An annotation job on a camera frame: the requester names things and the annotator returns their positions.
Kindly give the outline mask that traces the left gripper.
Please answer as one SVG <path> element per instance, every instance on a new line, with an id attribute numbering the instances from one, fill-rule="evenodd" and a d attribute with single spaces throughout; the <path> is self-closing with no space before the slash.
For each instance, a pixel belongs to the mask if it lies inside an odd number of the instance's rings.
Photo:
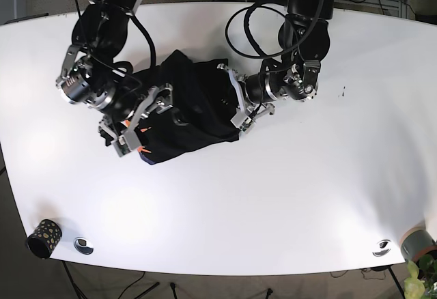
<path id="1" fill-rule="evenodd" d="M 278 100 L 278 87 L 271 84 L 268 67 L 254 75 L 241 74 L 225 63 L 217 65 L 221 74 L 217 90 L 217 117 L 235 135 L 249 132 L 255 122 L 273 115 L 273 102 Z"/>

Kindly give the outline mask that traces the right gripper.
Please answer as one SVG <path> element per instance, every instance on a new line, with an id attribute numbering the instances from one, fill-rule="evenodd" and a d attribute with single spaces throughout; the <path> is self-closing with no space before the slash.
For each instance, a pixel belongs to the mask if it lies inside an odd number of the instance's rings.
<path id="1" fill-rule="evenodd" d="M 147 96 L 134 110 L 127 128 L 117 131 L 115 122 L 109 117 L 104 117 L 98 124 L 99 134 L 106 138 L 109 144 L 115 148 L 119 157 L 125 156 L 142 147 L 136 128 L 142 119 L 147 119 L 152 113 L 160 115 L 173 108 L 173 87 L 165 83 L 160 87 L 152 86 Z"/>

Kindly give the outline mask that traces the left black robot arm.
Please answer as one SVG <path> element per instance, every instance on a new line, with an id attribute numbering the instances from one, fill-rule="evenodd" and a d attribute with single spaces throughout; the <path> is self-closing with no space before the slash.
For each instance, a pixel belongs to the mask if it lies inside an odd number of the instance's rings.
<path id="1" fill-rule="evenodd" d="M 218 68 L 226 71 L 236 91 L 238 106 L 231 119 L 240 132 L 248 132 L 263 115 L 275 112 L 274 102 L 292 99 L 305 102 L 316 97 L 321 62 L 330 48 L 328 22 L 333 17 L 334 0 L 286 0 L 284 22 L 277 40 L 281 50 L 267 54 L 256 42 L 249 21 L 257 9 L 271 5 L 256 2 L 242 8 L 244 34 L 255 54 L 261 60 L 260 71 L 246 76 L 238 74 L 225 64 Z"/>

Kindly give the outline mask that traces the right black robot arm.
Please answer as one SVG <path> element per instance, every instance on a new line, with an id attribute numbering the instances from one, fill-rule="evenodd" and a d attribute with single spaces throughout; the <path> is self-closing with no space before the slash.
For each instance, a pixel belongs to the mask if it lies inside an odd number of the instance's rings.
<path id="1" fill-rule="evenodd" d="M 72 32 L 72 43 L 62 63 L 56 87 L 70 104 L 83 103 L 104 117 L 98 132 L 107 145 L 125 156 L 143 147 L 137 126 L 151 114 L 173 106 L 173 87 L 145 85 L 128 61 L 115 62 L 132 22 L 150 49 L 150 67 L 156 67 L 156 48 L 135 13 L 142 0 L 89 0 Z"/>

